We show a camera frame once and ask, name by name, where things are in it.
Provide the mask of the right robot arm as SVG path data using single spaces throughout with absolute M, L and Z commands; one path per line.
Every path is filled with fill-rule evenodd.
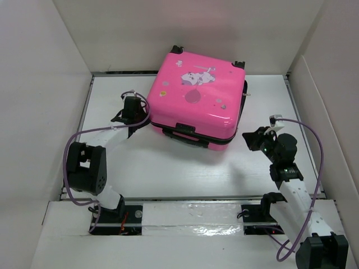
M 345 268 L 349 244 L 336 234 L 315 210 L 314 196 L 309 194 L 294 159 L 297 140 L 290 134 L 277 134 L 272 127 L 260 127 L 243 133 L 251 151 L 261 151 L 271 162 L 270 177 L 277 193 L 263 195 L 259 214 L 274 219 L 292 245 L 297 268 Z

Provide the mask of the pink hard-shell suitcase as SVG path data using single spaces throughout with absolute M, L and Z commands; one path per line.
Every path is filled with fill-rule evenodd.
M 245 105 L 245 62 L 173 46 L 147 100 L 153 129 L 172 139 L 223 151 L 235 138 Z

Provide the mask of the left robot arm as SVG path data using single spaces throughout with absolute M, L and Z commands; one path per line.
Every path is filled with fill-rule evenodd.
M 123 108 L 110 125 L 73 134 L 63 153 L 63 181 L 70 200 L 112 222 L 125 218 L 125 199 L 107 182 L 107 153 L 150 123 L 150 107 L 143 95 L 126 91 L 121 99 Z

